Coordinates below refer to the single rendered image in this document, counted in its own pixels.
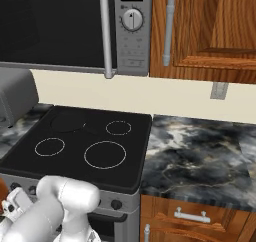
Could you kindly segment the wooden base cupboard door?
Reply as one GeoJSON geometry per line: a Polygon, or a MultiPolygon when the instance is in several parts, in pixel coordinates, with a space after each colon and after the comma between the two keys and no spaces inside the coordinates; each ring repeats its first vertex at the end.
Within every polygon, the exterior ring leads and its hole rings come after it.
{"type": "Polygon", "coordinates": [[[176,220],[165,222],[141,218],[140,240],[144,241],[144,229],[149,225],[149,242],[256,242],[256,219],[248,217],[239,228],[230,224],[226,231],[217,231],[209,225],[176,220]]]}

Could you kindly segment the silver microwave oven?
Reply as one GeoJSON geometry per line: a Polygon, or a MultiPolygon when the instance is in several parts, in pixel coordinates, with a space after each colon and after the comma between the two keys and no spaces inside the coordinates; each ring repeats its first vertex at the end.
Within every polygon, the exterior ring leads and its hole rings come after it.
{"type": "MultiPolygon", "coordinates": [[[[146,76],[149,73],[150,25],[152,0],[108,0],[112,70],[114,75],[146,76]],[[142,13],[143,24],[137,31],[128,31],[122,24],[123,14],[135,8],[142,13]]],[[[102,73],[102,68],[0,62],[3,67],[102,73]]]]}

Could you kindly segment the black glass top stove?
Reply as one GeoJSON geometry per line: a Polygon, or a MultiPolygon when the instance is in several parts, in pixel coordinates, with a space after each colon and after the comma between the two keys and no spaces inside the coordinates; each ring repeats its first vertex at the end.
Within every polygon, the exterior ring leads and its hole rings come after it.
{"type": "Polygon", "coordinates": [[[36,186],[45,175],[87,181],[100,189],[92,213],[125,222],[89,218],[106,242],[139,242],[140,181],[152,124],[148,114],[54,106],[0,160],[0,178],[9,189],[36,186]],[[122,208],[114,210],[113,200],[122,208]]]}

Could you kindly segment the grey wall socket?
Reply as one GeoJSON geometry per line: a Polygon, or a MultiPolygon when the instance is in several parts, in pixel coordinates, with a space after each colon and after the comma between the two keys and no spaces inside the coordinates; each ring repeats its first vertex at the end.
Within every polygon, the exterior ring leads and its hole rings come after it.
{"type": "Polygon", "coordinates": [[[227,82],[214,82],[211,90],[211,99],[224,100],[227,95],[229,84],[227,82]]]}

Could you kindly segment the wooden drawer front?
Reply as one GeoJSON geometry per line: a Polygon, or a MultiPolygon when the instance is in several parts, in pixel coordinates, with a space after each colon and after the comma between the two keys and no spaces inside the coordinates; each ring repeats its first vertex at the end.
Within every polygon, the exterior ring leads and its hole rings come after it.
{"type": "Polygon", "coordinates": [[[250,212],[142,195],[141,215],[159,222],[238,234],[250,212]]]}

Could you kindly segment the wooden wall cupboard door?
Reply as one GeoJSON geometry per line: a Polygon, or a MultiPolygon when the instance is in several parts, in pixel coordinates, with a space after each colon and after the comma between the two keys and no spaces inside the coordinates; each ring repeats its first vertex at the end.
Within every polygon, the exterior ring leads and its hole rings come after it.
{"type": "Polygon", "coordinates": [[[152,77],[256,84],[256,0],[175,0],[165,67],[167,2],[152,0],[152,77]]]}

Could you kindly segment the black microwave door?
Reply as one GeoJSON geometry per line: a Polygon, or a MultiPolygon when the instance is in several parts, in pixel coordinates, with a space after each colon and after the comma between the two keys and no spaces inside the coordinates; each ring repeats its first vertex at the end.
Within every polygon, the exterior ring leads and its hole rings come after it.
{"type": "Polygon", "coordinates": [[[0,0],[0,62],[102,68],[100,0],[0,0]]]}

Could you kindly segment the silver microwave dial knob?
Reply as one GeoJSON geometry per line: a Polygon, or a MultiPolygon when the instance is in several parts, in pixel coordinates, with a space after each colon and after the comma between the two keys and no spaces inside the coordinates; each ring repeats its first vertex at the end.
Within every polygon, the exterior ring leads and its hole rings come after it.
{"type": "Polygon", "coordinates": [[[122,24],[128,31],[139,30],[143,24],[142,13],[135,8],[127,10],[122,16],[122,24]]]}

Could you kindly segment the grey toaster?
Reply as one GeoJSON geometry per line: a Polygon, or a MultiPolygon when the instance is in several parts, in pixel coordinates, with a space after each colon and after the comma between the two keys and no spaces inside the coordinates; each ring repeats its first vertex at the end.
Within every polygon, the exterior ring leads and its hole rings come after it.
{"type": "Polygon", "coordinates": [[[0,67],[0,128],[13,126],[39,102],[29,69],[0,67]]]}

